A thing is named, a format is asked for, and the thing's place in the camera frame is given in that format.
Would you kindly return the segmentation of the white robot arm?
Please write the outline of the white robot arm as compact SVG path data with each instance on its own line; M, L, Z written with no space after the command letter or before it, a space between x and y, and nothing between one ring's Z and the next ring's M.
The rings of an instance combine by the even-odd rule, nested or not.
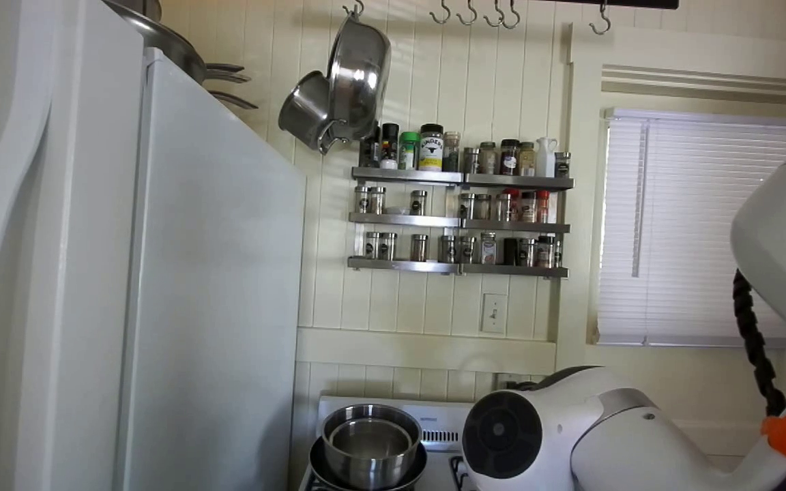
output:
M786 323L786 160L732 224L734 295ZM461 422L478 491L786 491L786 395L765 391L768 419L732 470L716 466L633 381L575 365L530 391L484 395Z

